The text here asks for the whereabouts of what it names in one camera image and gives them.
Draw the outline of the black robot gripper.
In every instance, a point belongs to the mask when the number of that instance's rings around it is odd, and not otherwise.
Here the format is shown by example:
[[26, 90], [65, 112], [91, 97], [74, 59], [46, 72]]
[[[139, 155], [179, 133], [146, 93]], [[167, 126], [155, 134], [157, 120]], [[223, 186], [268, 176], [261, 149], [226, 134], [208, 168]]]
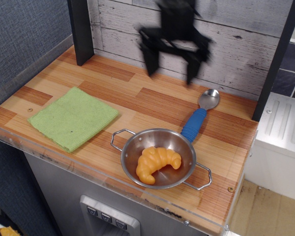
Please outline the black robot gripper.
[[[139, 29], [147, 73], [151, 77], [158, 70], [160, 52], [181, 56], [188, 63], [186, 82], [189, 85], [197, 76], [202, 61], [208, 59], [211, 39], [194, 27], [194, 16], [198, 15], [194, 0], [158, 0], [157, 5], [161, 12], [161, 27]], [[197, 50], [180, 49], [174, 41], [193, 42]]]

